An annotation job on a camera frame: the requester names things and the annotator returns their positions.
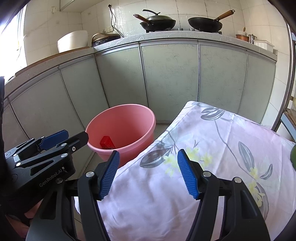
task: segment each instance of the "blue gripper pad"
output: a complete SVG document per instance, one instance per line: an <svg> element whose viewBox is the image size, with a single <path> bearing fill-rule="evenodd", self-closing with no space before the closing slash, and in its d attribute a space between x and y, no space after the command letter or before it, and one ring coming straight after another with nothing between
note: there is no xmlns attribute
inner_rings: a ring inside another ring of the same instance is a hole
<svg viewBox="0 0 296 241"><path fill-rule="evenodd" d="M192 195L194 199L197 199L199 195L199 191L197 189L197 179L187 160L190 161L185 151L178 151L178 165L181 170L185 185L189 194Z"/></svg>
<svg viewBox="0 0 296 241"><path fill-rule="evenodd" d="M51 136L43 138L39 147L41 150L49 150L57 144L67 140L69 138L69 133L66 130L59 131Z"/></svg>
<svg viewBox="0 0 296 241"><path fill-rule="evenodd" d="M110 161L109 166L107 167L104 176L101 180L101 188L100 188L100 197L103 199L105 196L108 195L112 182L114 180L115 174L117 172L119 166L119 152L113 156L112 160Z"/></svg>

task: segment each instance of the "countertop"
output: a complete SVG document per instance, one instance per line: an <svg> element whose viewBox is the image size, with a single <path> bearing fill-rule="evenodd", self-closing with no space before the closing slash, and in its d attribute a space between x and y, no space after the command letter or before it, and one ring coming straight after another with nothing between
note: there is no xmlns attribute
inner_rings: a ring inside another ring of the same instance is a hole
<svg viewBox="0 0 296 241"><path fill-rule="evenodd" d="M232 44L236 46L240 46L251 51L257 52L264 56L267 56L273 60L277 60L277 56L263 48L260 48L254 44L250 44L246 41L242 41L240 39L220 35L213 33L205 33L198 31L161 31L161 32L152 32L145 34L138 34L134 36L128 36L125 38L113 40L101 45L98 45L94 48L81 49L77 51L73 51L70 53L62 54L60 56L48 59L46 61L42 61L40 64L37 64L26 71L22 72L18 76L12 78L5 84L5 98L11 94L13 91L18 89L20 86L28 82L30 79L38 76L39 74L56 67L62 63L68 62L70 60L80 58L83 56L91 55L96 52L104 51L110 48L132 44L136 42L156 40L156 39L201 39L201 40L209 40L215 42L222 42L226 44Z"/></svg>

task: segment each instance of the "black wok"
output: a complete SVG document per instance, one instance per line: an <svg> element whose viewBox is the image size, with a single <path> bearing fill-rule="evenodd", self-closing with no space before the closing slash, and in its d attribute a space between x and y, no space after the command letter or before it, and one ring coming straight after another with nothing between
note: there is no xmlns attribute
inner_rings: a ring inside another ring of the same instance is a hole
<svg viewBox="0 0 296 241"><path fill-rule="evenodd" d="M173 20L169 16L158 15L159 13L153 12L151 10L144 9L143 11L152 12L155 16L144 18L139 14L134 14L134 17L142 20L141 26L146 32L161 31L167 28L173 28L176 24L176 20Z"/></svg>
<svg viewBox="0 0 296 241"><path fill-rule="evenodd" d="M234 12L235 10L229 10L228 12L225 12L216 19L194 17L188 19L188 22L190 26L195 28L196 30L208 33L215 33L221 30L223 26L222 23L219 22L219 20L233 15Z"/></svg>

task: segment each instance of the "floral tablecloth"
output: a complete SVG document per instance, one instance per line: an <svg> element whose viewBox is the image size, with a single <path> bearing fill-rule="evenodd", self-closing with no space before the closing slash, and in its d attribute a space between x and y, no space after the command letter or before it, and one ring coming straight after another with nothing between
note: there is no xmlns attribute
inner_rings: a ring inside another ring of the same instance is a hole
<svg viewBox="0 0 296 241"><path fill-rule="evenodd" d="M218 178L241 177L275 239L296 209L293 145L241 116L188 102L152 145L117 171L109 195L98 202L111 240L186 240L198 201L188 194L178 167L180 149ZM223 197L212 240L219 238L222 217Z"/></svg>

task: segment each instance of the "floor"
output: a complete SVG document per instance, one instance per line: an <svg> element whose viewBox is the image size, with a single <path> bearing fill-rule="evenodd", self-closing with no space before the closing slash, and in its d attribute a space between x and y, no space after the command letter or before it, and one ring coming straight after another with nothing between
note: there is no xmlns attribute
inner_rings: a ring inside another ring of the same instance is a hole
<svg viewBox="0 0 296 241"><path fill-rule="evenodd" d="M168 126L169 125L156 125L154 130L154 140L156 140L167 129ZM101 162L102 162L102 159L96 153L94 153L84 173L88 171L93 171L96 168L96 166ZM73 204L73 212L74 212L74 221L75 221L77 237L81 241L85 241L82 223L81 223L81 217L80 217L80 214L77 212L74 204Z"/></svg>

